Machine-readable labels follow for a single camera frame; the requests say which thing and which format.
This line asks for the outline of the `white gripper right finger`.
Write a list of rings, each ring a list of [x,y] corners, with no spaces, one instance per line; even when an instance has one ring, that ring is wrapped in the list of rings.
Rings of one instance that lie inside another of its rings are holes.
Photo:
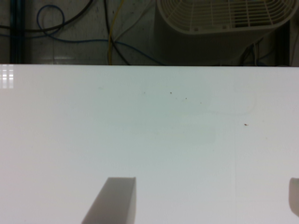
[[[299,179],[292,177],[289,183],[289,206],[299,217]]]

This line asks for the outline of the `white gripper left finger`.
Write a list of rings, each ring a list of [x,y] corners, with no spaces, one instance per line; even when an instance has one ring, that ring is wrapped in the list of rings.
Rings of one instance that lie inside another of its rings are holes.
[[[135,224],[136,178],[109,177],[81,224]]]

